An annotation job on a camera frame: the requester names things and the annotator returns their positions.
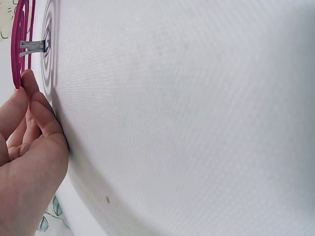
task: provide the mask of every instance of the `green pattern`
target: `green pattern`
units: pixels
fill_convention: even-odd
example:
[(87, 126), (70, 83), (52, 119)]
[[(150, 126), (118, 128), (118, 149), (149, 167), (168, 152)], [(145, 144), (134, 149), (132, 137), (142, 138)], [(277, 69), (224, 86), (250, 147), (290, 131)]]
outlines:
[(56, 196), (53, 199), (53, 205), (54, 205), (54, 213), (56, 214), (56, 216), (60, 216), (63, 213), (63, 210), (61, 209)]
[(38, 224), (37, 231), (45, 232), (48, 229), (48, 227), (49, 227), (48, 221), (46, 217), (43, 216), (40, 223)]

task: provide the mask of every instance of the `skin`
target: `skin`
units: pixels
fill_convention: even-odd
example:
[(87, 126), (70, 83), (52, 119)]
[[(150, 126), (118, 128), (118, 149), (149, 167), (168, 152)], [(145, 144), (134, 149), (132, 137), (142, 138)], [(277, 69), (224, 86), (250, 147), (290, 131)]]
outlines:
[(27, 70), (0, 108), (1, 236), (34, 235), (67, 168), (63, 130)]

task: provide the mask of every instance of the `fabric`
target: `fabric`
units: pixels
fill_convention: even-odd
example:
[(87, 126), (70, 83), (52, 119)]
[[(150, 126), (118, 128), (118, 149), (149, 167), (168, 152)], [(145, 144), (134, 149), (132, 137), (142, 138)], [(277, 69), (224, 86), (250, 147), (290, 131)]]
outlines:
[(37, 75), (109, 235), (315, 234), (314, 0), (48, 2)]
[(72, 236), (71, 230), (63, 217), (63, 210), (55, 196), (50, 202), (35, 236)]

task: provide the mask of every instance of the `metal clip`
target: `metal clip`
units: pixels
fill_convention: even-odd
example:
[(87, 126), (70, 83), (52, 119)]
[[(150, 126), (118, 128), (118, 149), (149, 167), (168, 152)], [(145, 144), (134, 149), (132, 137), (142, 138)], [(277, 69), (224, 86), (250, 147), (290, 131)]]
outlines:
[(25, 52), (21, 52), (19, 54), (20, 57), (26, 56), (32, 53), (47, 53), (50, 50), (50, 37), (51, 37), (51, 22), (49, 23), (46, 32), (45, 32), (45, 39), (40, 41), (21, 41), (20, 42), (20, 49), (26, 49)]
[(26, 51), (20, 53), (20, 57), (26, 56), (31, 53), (44, 53), (45, 52), (45, 40), (41, 41), (21, 41), (20, 48), (25, 48)]

